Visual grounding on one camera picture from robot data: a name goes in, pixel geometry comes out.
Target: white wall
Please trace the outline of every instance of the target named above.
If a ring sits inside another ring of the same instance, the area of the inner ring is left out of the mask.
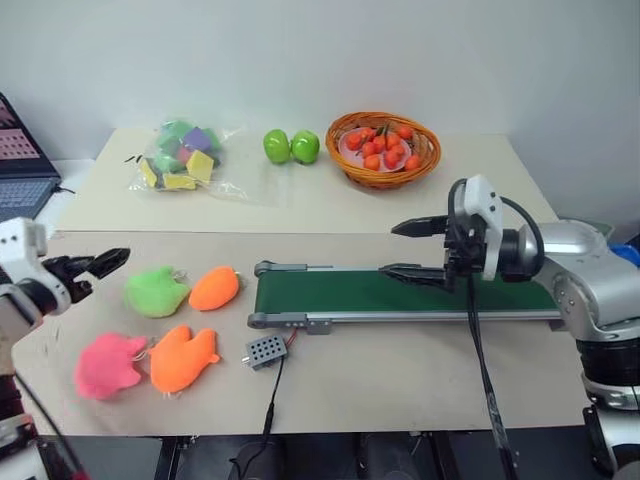
[[[506,132],[556,211],[621,224],[640,221],[639,18],[638,0],[0,0],[0,90],[60,158],[174,114]]]

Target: red fruit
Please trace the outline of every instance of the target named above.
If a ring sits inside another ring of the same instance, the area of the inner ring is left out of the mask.
[[[384,154],[384,166],[389,170],[393,170],[398,166],[401,158],[402,156],[399,155],[398,152],[391,150]]]
[[[404,145],[402,145],[401,143],[393,147],[391,151],[396,152],[398,155],[400,155],[400,158],[404,157],[404,154],[405,154]]]
[[[370,142],[376,136],[376,131],[373,128],[365,127],[360,130],[360,135],[365,139],[365,142]]]
[[[364,159],[364,168],[369,170],[380,170],[380,155],[369,155]]]
[[[417,170],[418,168],[420,168],[421,164],[422,162],[420,161],[420,157],[418,155],[411,155],[407,159],[407,163],[404,164],[404,169],[407,172],[410,172],[411,170]]]
[[[347,135],[347,148],[349,150],[359,150],[362,145],[362,136],[359,133],[350,133]]]
[[[373,146],[376,148],[376,153],[382,153],[387,148],[384,137],[378,135],[373,139]]]
[[[362,146],[362,157],[367,158],[376,153],[376,146],[373,142],[367,142]]]
[[[407,127],[406,125],[398,127],[396,132],[403,140],[411,140],[413,138],[413,128]]]
[[[387,133],[387,150],[391,150],[396,145],[400,145],[400,137],[397,133]]]

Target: woven basket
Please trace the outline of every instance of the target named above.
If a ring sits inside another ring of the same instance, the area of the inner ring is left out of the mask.
[[[357,167],[347,161],[338,151],[340,137],[350,130],[359,127],[379,128],[389,125],[391,130],[400,125],[413,128],[413,138],[408,141],[413,153],[422,161],[420,168],[409,172],[375,172],[362,167]],[[398,188],[425,176],[436,168],[440,161],[440,142],[431,131],[414,122],[411,119],[384,112],[357,112],[350,113],[337,119],[331,124],[325,139],[327,150],[334,162],[338,164],[354,182],[365,187],[377,189]]]

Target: toy apple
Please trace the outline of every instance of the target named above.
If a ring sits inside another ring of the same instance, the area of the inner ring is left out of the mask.
[[[315,133],[309,130],[300,130],[291,140],[291,153],[296,160],[305,165],[310,165],[318,159],[320,141]]]
[[[271,163],[280,165],[291,158],[289,140],[287,139],[287,134],[282,130],[276,129],[268,132],[262,140],[262,146]]]

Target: green conveyor belt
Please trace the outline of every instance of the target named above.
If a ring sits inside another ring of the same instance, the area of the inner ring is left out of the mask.
[[[256,312],[466,311],[465,280],[455,293],[406,285],[371,271],[270,271],[260,275]],[[538,284],[476,281],[479,311],[557,310]]]

